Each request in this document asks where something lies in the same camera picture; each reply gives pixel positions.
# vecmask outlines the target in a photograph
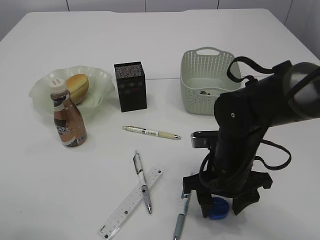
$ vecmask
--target bottle cap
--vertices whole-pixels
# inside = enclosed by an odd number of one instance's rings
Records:
[[[224,219],[229,213],[229,203],[221,197],[213,197],[213,207],[210,210],[209,218],[212,220]]]
[[[51,80],[49,82],[49,88],[52,94],[61,94],[68,89],[65,80],[61,78]]]

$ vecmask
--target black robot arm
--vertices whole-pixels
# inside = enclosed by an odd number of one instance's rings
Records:
[[[257,81],[253,76],[235,78],[231,73],[234,62],[244,62],[254,70],[273,74]],[[259,201],[258,188],[269,189],[270,175],[252,171],[254,160],[269,170],[285,168],[291,161],[283,146],[263,140],[269,127],[320,117],[320,68],[312,63],[293,65],[286,61],[272,69],[260,67],[247,57],[237,57],[231,63],[228,77],[234,82],[249,81],[244,88],[223,93],[214,105],[218,131],[194,132],[192,146],[208,148],[199,173],[183,178],[183,191],[196,190],[203,217],[213,206],[212,194],[232,198],[232,209],[239,214]],[[256,156],[260,143],[288,153],[280,166],[268,166]]]

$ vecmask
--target silver pen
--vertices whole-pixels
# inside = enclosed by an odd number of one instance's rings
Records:
[[[140,154],[138,153],[137,150],[135,151],[135,154],[133,157],[133,163],[135,166],[136,174],[138,175],[140,182],[141,182],[141,191],[143,194],[145,206],[148,209],[149,214],[151,214],[152,213],[152,205],[151,205],[149,189],[148,189],[148,185],[146,183],[144,169],[142,168],[142,161],[140,158]]]
[[[179,240],[182,235],[182,230],[184,229],[185,219],[188,213],[189,200],[191,192],[189,194],[182,193],[182,204],[178,217],[176,219],[175,229],[173,233],[173,240]]]

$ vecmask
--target basket handle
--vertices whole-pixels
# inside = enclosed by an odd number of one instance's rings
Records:
[[[199,54],[198,51],[201,51],[201,50],[212,50],[212,51],[215,51],[217,52],[218,54],[215,54],[215,55],[210,55],[210,54]],[[221,50],[217,49],[217,48],[214,48],[214,47],[211,47],[211,46],[204,46],[204,47],[200,47],[198,49],[195,49],[195,54],[199,55],[199,56],[219,56],[221,54]]]

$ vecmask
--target blue cap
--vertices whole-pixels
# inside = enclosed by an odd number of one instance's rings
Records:
[[[229,213],[229,203],[221,197],[213,197],[213,207],[209,212],[209,218],[212,220],[224,219]]]

